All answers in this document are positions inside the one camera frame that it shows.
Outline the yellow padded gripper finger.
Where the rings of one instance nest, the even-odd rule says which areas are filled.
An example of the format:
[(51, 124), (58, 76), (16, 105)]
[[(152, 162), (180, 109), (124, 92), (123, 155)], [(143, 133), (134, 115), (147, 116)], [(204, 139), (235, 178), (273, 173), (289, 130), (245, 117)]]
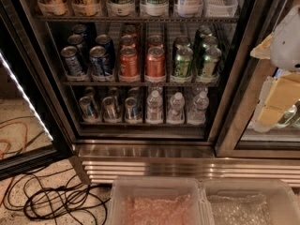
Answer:
[(299, 72), (283, 72), (279, 77), (268, 77), (262, 85), (253, 115), (254, 130), (269, 131), (299, 98)]
[(250, 56), (257, 59), (269, 59), (271, 57), (271, 42), (273, 33), (269, 34), (259, 45), (252, 49)]

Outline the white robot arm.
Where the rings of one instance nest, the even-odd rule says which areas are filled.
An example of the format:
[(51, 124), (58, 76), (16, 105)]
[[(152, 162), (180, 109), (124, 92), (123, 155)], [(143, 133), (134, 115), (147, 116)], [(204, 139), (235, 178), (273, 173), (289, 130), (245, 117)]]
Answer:
[(251, 52), (250, 56), (267, 60), (282, 70), (268, 76), (262, 85), (254, 112), (253, 128), (267, 132), (300, 99), (300, 6), (294, 6), (274, 31)]

